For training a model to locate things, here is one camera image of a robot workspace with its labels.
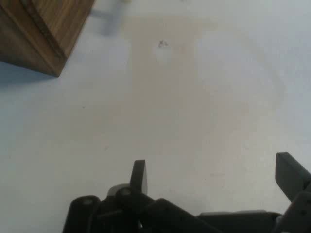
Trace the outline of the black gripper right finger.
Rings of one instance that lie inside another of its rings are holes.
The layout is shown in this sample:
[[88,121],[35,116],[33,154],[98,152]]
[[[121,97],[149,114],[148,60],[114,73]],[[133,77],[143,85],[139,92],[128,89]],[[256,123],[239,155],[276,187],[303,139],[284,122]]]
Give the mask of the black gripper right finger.
[[276,224],[276,233],[311,231],[311,174],[289,153],[276,154],[275,180],[291,204]]

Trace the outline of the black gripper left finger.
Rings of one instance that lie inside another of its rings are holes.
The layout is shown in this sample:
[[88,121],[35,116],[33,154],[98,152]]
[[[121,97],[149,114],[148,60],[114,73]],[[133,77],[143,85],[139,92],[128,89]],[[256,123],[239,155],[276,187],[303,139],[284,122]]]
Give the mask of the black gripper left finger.
[[73,200],[65,233],[212,233],[214,228],[165,199],[147,195],[144,160],[136,160],[130,182],[109,189],[107,197]]

